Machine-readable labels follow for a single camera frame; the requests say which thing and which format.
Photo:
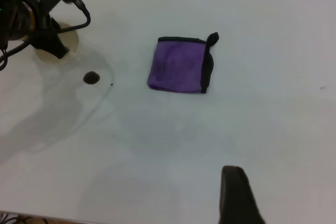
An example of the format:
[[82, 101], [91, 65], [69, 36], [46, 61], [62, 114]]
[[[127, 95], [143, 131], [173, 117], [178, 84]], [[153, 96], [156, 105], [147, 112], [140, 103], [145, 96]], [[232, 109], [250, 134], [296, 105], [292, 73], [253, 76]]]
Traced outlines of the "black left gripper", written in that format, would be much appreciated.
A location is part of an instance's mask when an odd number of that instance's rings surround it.
[[61, 29], [49, 13], [44, 13], [39, 0], [30, 0], [30, 8], [35, 18], [34, 48], [49, 50], [58, 59], [62, 59], [69, 49], [61, 41], [58, 32]]

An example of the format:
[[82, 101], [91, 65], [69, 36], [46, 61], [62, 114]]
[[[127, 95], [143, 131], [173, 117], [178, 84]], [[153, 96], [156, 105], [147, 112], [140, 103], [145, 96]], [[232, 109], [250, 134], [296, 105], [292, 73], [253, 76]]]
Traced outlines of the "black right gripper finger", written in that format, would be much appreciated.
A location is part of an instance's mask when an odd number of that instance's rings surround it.
[[219, 223], [265, 223], [241, 167], [224, 166], [220, 186]]

